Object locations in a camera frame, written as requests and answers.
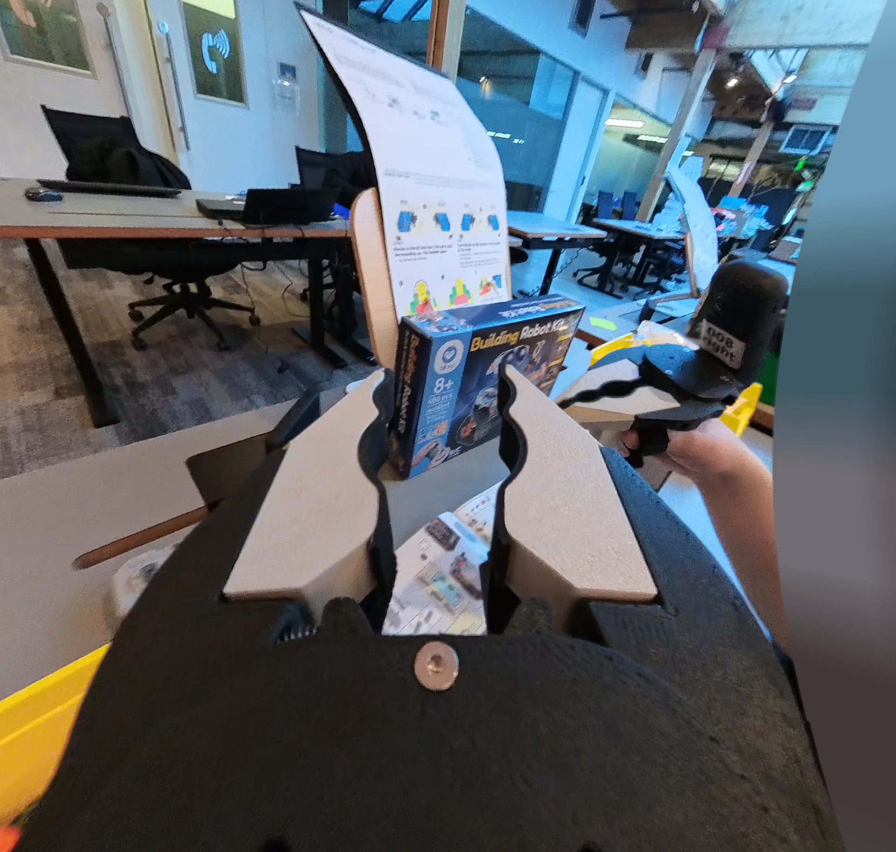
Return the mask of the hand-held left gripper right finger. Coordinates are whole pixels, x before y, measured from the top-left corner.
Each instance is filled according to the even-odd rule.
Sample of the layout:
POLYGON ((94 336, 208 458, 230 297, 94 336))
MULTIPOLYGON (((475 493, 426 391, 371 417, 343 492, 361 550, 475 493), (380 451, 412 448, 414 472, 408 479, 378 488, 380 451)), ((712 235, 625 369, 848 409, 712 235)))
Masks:
POLYGON ((540 599, 562 632, 585 604, 658 601, 603 448, 511 366, 498 374, 498 454, 508 470, 497 492, 483 567, 489 634, 509 627, 519 604, 540 599))

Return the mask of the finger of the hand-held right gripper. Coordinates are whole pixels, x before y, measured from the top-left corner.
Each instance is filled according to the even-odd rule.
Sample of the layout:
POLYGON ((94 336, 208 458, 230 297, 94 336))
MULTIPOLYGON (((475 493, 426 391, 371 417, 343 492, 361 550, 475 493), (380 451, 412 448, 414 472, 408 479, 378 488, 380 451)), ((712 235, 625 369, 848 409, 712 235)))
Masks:
POLYGON ((556 395, 561 405, 584 391, 596 390, 608 382, 630 382, 640 377, 640 365, 633 361, 599 361, 556 395))
POLYGON ((631 423, 631 409, 623 401, 633 396, 635 390, 644 387, 643 379, 609 380, 598 387, 584 388, 567 397, 567 412, 578 423, 631 423))

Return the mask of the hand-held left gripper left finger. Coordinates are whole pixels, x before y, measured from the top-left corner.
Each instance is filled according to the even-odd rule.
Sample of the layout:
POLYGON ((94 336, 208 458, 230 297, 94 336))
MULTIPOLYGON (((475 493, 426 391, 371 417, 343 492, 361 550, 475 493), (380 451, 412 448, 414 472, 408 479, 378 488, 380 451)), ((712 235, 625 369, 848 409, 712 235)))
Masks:
POLYGON ((228 600, 291 599, 319 621, 332 599, 381 632, 396 579, 385 488, 394 375, 377 369, 286 444, 223 589, 228 600))

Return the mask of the yellow plastic bin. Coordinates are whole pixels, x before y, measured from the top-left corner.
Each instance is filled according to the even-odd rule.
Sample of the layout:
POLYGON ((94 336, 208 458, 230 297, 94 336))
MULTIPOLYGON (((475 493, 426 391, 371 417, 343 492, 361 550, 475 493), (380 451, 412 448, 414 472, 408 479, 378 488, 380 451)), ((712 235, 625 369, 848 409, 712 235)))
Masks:
POLYGON ((46 791, 104 645, 1 701, 1 824, 10 824, 46 791))

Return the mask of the person's right forearm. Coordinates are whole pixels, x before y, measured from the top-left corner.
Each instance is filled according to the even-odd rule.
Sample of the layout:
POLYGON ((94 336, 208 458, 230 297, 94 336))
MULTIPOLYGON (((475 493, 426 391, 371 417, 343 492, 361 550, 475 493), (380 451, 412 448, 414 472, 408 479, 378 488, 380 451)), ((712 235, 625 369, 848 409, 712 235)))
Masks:
POLYGON ((780 584, 770 471, 733 437, 700 478, 700 495, 736 576, 782 650, 791 644, 780 584))

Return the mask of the distant office desk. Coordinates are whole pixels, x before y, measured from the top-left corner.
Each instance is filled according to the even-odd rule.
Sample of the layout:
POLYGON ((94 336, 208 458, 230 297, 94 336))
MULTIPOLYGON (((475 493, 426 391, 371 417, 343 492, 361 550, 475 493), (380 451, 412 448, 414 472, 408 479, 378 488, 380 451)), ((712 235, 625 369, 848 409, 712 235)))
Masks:
POLYGON ((508 244, 512 257, 522 253, 549 251, 538 295, 546 296, 556 275, 563 251, 588 249, 607 238, 604 230, 566 223, 537 212, 507 211, 508 244))

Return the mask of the grey desk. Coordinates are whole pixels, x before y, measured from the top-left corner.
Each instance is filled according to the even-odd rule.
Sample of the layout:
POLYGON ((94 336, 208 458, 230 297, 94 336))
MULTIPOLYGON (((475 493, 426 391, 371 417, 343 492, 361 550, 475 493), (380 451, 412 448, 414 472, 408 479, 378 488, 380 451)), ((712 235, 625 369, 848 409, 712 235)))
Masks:
MULTIPOLYGON (((187 457, 260 434, 286 409, 263 408, 2 480, 2 699, 107 643, 104 600, 118 561, 86 570, 73 561, 199 508, 187 457)), ((769 436, 748 429, 741 441, 770 468, 769 436)), ((396 545, 505 478, 497 445, 407 481, 385 468, 396 545)), ((673 474, 660 496, 736 576, 688 478, 673 474)))

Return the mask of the wood-topped office desk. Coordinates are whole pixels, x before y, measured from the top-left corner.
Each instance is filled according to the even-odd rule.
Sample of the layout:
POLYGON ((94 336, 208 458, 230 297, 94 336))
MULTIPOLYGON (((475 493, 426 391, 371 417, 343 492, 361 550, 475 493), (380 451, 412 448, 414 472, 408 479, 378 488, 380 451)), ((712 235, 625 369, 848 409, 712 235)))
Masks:
POLYGON ((347 219, 331 216, 327 221, 309 225, 271 227, 213 220, 200 214, 196 198, 224 198, 223 194, 195 190, 184 190, 175 198, 63 193, 60 202, 39 204, 23 196, 25 188, 38 186, 36 181, 2 180, 2 239, 25 243, 44 297, 81 378, 94 427, 116 424, 120 418, 106 398, 103 383, 41 243, 43 240, 213 241, 224 244, 224 257, 238 261, 239 265, 307 260, 311 285, 311 347, 333 366, 345 365, 339 354, 323 342, 322 264, 328 261, 339 268, 353 266, 347 219))

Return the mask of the person's right hand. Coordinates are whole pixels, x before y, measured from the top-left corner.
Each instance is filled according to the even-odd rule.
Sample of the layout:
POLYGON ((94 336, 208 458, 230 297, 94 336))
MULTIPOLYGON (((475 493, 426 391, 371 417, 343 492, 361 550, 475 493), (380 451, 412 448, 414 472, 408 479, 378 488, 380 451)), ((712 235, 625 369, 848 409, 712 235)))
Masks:
POLYGON ((752 451, 719 419, 703 422, 692 431, 667 431, 666 449, 644 455, 696 485, 734 474, 756 460, 752 451))

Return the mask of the blue robot kit box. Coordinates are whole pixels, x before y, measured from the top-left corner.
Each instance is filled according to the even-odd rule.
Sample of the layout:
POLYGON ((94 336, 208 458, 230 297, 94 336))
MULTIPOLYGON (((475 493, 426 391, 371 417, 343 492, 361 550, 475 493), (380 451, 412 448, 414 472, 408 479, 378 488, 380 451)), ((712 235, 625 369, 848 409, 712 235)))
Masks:
POLYGON ((497 436, 502 365, 548 394, 584 310, 550 295, 403 318, 389 435, 399 477, 417 476, 497 436))

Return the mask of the instruction booklet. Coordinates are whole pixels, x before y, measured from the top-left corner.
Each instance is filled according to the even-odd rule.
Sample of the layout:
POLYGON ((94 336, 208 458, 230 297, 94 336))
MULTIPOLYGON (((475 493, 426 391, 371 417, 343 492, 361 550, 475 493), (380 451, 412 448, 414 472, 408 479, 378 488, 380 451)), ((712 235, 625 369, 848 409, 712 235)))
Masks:
POLYGON ((442 512, 396 551, 383 635, 486 633, 480 567, 490 552, 499 487, 442 512))

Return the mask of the grey remote controller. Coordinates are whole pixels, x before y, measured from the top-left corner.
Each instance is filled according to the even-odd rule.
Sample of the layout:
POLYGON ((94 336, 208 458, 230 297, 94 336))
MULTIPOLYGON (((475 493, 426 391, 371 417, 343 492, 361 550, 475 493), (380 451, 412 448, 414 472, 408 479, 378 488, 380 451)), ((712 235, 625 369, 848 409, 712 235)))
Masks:
POLYGON ((110 616, 117 624, 127 617, 143 590, 174 550, 173 544, 148 550, 132 557, 118 569, 109 592, 110 616))

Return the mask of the curved plywood stand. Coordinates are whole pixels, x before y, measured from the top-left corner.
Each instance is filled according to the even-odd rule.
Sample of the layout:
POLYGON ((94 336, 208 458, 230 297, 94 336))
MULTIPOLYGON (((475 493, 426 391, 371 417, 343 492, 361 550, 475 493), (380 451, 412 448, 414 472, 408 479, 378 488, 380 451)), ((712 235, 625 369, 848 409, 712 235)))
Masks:
POLYGON ((364 190, 350 209, 350 240, 375 362, 395 367, 399 318, 394 304, 377 189, 364 190))

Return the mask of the white printed paper sheet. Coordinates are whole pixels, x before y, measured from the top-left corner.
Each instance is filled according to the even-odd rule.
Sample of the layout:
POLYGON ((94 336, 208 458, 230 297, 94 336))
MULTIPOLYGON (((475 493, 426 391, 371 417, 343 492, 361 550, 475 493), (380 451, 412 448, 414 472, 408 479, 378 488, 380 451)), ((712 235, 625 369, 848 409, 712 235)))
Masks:
POLYGON ((297 12, 372 158, 397 316, 509 300, 503 168, 454 82, 297 12))

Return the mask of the black laptop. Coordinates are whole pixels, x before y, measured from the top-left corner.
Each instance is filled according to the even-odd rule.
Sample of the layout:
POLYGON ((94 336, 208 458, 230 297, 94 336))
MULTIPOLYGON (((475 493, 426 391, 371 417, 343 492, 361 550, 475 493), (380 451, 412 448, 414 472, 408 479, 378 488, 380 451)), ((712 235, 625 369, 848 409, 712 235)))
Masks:
POLYGON ((242 197, 197 197, 201 215, 219 221, 234 221, 250 227, 301 226, 330 219, 339 188, 250 189, 242 197))

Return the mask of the black keyboard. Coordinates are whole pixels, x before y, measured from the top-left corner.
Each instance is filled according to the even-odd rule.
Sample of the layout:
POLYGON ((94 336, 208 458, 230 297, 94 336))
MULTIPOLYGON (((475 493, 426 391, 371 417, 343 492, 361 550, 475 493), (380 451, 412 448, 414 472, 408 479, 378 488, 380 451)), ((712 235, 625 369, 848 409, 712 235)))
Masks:
POLYGON ((156 197, 175 198, 183 190, 164 186, 151 186, 126 183, 91 183, 82 181, 62 181, 58 179, 39 179, 36 184, 47 190, 60 193, 80 193, 89 195, 106 195, 118 197, 156 197))

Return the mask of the black office chair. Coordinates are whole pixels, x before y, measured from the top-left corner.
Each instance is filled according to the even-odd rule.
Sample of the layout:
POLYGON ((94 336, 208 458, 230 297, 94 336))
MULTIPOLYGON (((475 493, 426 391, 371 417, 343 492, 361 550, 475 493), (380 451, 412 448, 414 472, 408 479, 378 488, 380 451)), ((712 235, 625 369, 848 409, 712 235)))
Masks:
MULTIPOLYGON (((130 119, 91 116, 41 107, 67 160, 68 181, 106 183, 103 156, 115 145, 145 148, 130 119)), ((198 240, 59 240, 63 260, 69 268, 102 268, 126 275, 148 275, 164 279, 162 296, 138 300, 128 305, 133 347, 144 349, 142 333, 183 310, 189 319, 198 318, 215 335, 218 348, 230 350, 221 328, 208 311, 214 308, 244 311, 250 324, 261 320, 254 307, 215 298, 208 280, 236 269, 238 261, 224 257, 225 245, 198 240)))

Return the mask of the white door with window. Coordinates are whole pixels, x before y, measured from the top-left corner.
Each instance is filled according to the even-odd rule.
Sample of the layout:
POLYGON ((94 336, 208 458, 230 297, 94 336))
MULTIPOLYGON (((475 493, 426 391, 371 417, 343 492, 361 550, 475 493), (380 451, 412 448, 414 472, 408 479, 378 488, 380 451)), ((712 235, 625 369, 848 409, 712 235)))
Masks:
POLYGON ((145 0, 177 159, 195 190, 285 185, 263 0, 145 0))
POLYGON ((118 5, 1 0, 1 175, 58 177, 66 160, 42 107, 135 118, 118 5))

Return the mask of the wooden post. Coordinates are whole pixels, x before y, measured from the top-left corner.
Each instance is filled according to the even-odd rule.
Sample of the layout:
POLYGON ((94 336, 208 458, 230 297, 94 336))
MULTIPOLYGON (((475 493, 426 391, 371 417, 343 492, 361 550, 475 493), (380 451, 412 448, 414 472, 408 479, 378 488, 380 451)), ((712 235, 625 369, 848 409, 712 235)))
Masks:
POLYGON ((637 212, 636 220, 640 222, 649 222, 651 219, 658 197, 661 193, 661 187, 664 184, 666 169, 670 166, 670 163, 675 160, 675 154, 685 134, 686 127, 700 105, 701 98, 715 68, 716 62, 718 61, 718 57, 718 49, 701 49, 698 54, 686 92, 678 106, 676 118, 671 125, 669 134, 666 138, 666 143, 659 155, 657 165, 644 192, 641 206, 637 212))
POLYGON ((427 65, 456 82, 467 0, 432 0, 427 65))

